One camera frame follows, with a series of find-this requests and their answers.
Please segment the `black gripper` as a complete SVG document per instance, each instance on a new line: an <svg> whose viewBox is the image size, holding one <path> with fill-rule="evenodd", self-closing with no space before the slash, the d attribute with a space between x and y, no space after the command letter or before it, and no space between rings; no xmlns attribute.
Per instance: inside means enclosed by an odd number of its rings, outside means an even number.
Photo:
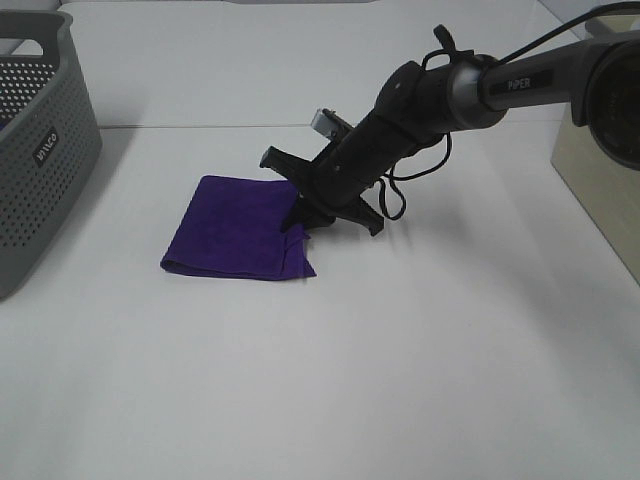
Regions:
<svg viewBox="0 0 640 480"><path fill-rule="evenodd" d="M294 225L325 228L343 219L377 235L384 219L361 194L414 146L405 132L369 113L341 142L330 142L312 161L269 147L260 166L286 178L298 192L280 231Z"/></svg>

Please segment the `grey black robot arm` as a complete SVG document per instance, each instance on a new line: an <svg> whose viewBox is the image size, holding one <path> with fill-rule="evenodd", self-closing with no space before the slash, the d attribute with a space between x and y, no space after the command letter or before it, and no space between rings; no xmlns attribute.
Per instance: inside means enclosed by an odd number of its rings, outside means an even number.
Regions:
<svg viewBox="0 0 640 480"><path fill-rule="evenodd" d="M313 160L271 147L260 165L298 191L282 230L341 218L376 235L383 217L360 195L399 160L453 132L492 127L512 108L556 103L570 105L573 123L589 127L609 158L638 169L638 34L592 38L505 64L469 51L431 70L409 61L389 77L357 126L321 111L329 124L320 130L330 142Z"/></svg>

